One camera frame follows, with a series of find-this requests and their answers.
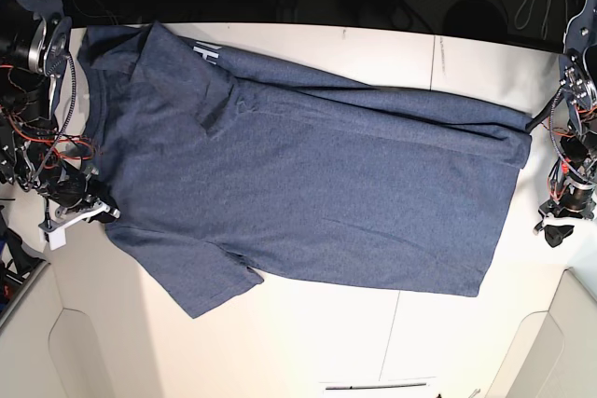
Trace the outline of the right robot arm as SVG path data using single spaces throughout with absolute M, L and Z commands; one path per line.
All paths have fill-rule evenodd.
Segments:
M 46 231 L 76 218 L 110 223 L 119 217 L 90 163 L 91 142 L 66 131 L 74 93 L 65 118 L 56 117 L 63 80 L 76 80 L 71 29 L 62 0 L 1 0 L 1 181 L 57 204 Z

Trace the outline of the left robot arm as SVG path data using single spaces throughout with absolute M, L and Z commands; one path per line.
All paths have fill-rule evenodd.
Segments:
M 596 0 L 584 0 L 568 21 L 559 59 L 560 86 L 527 124 L 547 124 L 558 157 L 547 179 L 549 198 L 538 208 L 534 228 L 550 247 L 574 232 L 574 224 L 548 224 L 549 218 L 592 221 L 596 207 Z

